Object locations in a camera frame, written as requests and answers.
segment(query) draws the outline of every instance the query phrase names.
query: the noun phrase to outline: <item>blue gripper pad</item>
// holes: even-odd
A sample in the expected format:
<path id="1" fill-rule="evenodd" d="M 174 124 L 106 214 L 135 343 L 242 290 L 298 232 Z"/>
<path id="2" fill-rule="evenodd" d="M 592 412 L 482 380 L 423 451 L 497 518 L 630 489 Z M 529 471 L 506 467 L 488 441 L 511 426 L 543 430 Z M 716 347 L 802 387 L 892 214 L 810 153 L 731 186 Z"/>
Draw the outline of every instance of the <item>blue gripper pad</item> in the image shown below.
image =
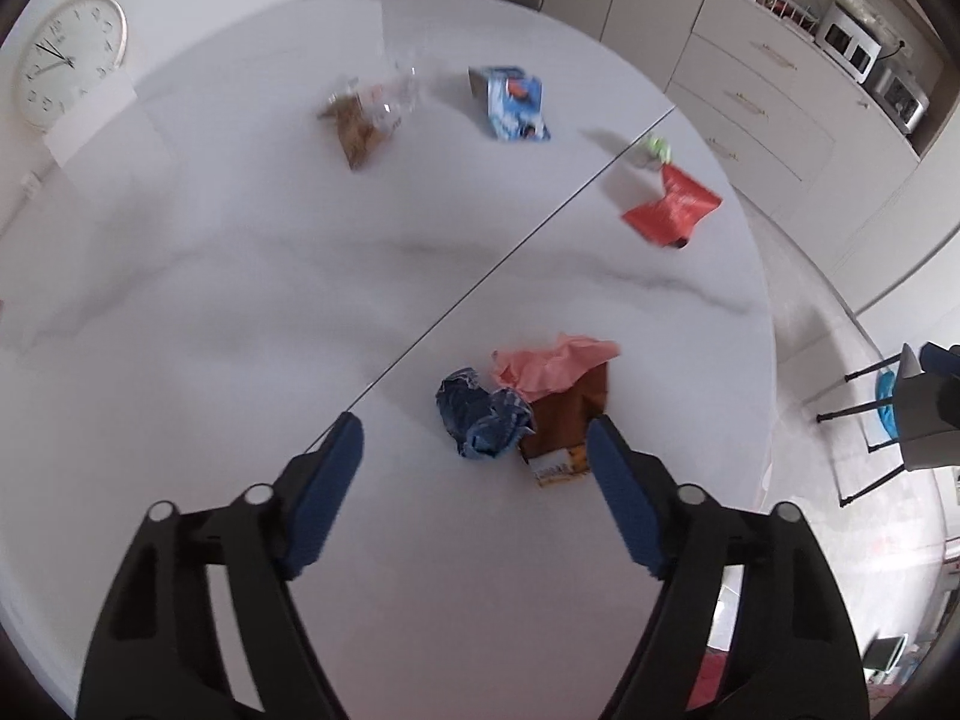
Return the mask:
<path id="1" fill-rule="evenodd" d="M 363 425 L 342 413 L 316 452 L 292 459 L 274 485 L 287 536 L 277 563 L 283 579 L 296 579 L 316 562 L 363 457 Z"/>
<path id="2" fill-rule="evenodd" d="M 653 455 L 632 451 L 606 415 L 587 429 L 587 459 L 631 559 L 664 579 L 664 531 L 677 490 L 669 471 Z"/>

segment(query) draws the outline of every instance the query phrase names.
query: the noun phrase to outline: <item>red wrapper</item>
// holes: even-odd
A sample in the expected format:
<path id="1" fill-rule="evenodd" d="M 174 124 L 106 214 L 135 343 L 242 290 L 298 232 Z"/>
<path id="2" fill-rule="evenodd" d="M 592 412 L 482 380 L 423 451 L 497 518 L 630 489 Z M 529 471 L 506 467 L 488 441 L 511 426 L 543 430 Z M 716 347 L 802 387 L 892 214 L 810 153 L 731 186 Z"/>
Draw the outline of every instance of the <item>red wrapper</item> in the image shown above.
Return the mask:
<path id="1" fill-rule="evenodd" d="M 685 247 L 693 227 L 720 205 L 721 199 L 679 167 L 664 165 L 661 174 L 664 198 L 632 208 L 623 220 L 652 244 Z"/>

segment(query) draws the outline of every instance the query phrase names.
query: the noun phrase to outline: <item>dish rack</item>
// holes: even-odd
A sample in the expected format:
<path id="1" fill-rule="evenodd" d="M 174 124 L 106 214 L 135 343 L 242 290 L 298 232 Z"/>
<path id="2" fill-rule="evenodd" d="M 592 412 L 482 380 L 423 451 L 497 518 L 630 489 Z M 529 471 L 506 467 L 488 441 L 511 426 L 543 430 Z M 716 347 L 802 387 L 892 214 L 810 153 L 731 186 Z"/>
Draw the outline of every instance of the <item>dish rack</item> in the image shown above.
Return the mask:
<path id="1" fill-rule="evenodd" d="M 820 19 L 813 15 L 807 8 L 796 4 L 793 0 L 757 0 L 757 4 L 762 8 L 766 8 L 775 16 L 790 20 L 804 32 L 808 32 L 811 35 L 817 31 L 817 25 L 820 23 Z"/>

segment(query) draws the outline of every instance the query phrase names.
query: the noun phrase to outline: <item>silver appliance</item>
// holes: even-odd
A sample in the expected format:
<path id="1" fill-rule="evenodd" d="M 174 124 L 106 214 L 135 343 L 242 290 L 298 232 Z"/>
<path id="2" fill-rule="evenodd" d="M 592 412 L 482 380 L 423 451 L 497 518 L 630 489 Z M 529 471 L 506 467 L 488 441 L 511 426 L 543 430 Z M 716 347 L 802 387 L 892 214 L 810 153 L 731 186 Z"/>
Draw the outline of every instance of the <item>silver appliance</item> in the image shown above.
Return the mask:
<path id="1" fill-rule="evenodd" d="M 895 59 L 880 61 L 870 76 L 867 91 L 904 135 L 917 128 L 930 107 L 930 99 L 917 79 Z"/>
<path id="2" fill-rule="evenodd" d="M 836 2 L 820 21 L 816 43 L 857 83 L 867 80 L 880 56 L 880 43 Z"/>

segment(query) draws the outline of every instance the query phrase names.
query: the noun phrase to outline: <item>dark blue crumpled wrapper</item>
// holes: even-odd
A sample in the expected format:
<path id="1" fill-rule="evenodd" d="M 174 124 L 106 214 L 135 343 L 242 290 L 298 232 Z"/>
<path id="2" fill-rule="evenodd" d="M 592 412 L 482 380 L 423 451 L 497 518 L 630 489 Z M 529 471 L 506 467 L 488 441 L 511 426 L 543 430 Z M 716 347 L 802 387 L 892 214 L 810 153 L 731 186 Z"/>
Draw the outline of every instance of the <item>dark blue crumpled wrapper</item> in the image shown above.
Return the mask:
<path id="1" fill-rule="evenodd" d="M 534 432 L 534 413 L 514 389 L 488 392 L 471 367 L 461 368 L 440 383 L 437 408 L 443 427 L 470 460 L 497 458 Z"/>

